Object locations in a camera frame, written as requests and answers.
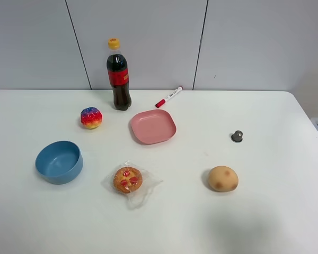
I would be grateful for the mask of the pink square plate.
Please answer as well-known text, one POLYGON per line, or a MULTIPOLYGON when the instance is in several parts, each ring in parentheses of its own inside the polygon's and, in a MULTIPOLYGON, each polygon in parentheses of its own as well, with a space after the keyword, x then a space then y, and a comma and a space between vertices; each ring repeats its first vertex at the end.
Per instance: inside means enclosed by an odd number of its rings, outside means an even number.
POLYGON ((159 109, 136 114, 130 120, 130 127, 135 138, 146 145, 165 142, 176 133, 171 115, 159 109))

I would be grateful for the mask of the red white marker pen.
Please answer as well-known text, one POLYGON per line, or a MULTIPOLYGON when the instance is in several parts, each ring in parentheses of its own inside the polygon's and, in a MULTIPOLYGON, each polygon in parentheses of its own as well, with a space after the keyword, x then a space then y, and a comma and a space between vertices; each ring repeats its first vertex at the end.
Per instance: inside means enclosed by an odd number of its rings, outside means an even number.
POLYGON ((156 108, 160 108, 161 106, 163 106, 165 103, 167 103, 170 99, 172 99, 173 97, 175 97, 179 92, 183 91, 183 87, 179 86, 177 89, 175 89, 174 91, 172 91, 168 96, 164 97, 163 99, 161 99, 158 103, 155 104, 156 108))

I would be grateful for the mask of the wrapped pastry with red topping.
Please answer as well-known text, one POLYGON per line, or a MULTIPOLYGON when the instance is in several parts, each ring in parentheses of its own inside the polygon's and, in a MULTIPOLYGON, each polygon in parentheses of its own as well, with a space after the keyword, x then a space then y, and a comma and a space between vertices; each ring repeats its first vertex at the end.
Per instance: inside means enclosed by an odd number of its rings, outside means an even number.
POLYGON ((128 160, 109 172, 101 184, 109 192, 124 197, 127 209, 136 210, 148 202, 162 182, 161 178, 128 160))

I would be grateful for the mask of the rainbow squishy ball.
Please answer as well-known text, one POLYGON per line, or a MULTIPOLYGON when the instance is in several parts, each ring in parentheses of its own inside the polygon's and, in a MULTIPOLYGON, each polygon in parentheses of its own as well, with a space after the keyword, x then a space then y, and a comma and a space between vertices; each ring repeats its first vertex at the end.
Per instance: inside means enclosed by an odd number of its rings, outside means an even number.
POLYGON ((81 124, 87 129, 95 129, 102 123, 103 115, 96 107, 88 107, 81 111, 81 124))

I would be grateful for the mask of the cola bottle yellow cap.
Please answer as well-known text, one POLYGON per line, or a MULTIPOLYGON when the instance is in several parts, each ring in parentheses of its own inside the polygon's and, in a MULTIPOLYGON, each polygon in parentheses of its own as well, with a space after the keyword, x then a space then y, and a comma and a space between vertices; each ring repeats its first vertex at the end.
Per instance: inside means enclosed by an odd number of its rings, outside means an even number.
POLYGON ((126 111, 131 106, 128 63, 120 52, 119 39, 109 39, 108 47, 111 53, 107 58, 107 71, 113 91, 113 103, 117 110, 126 111))

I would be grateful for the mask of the tan bun squishy toy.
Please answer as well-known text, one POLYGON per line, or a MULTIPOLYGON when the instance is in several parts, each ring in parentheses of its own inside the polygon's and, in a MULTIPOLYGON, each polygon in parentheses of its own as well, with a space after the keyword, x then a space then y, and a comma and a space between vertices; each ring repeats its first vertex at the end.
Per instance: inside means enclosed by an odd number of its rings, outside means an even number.
POLYGON ((239 185, 239 178, 232 168, 217 166, 210 170, 208 184, 217 192, 231 192, 239 185))

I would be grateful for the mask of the blue plastic bowl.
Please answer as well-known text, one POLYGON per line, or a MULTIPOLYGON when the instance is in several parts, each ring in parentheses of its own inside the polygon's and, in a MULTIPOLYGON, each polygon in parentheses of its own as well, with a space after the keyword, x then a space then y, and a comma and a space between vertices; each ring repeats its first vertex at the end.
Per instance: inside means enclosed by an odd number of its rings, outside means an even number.
POLYGON ((39 152, 35 167, 45 181, 55 185, 67 184, 81 173, 83 157, 75 143, 57 141, 39 152))

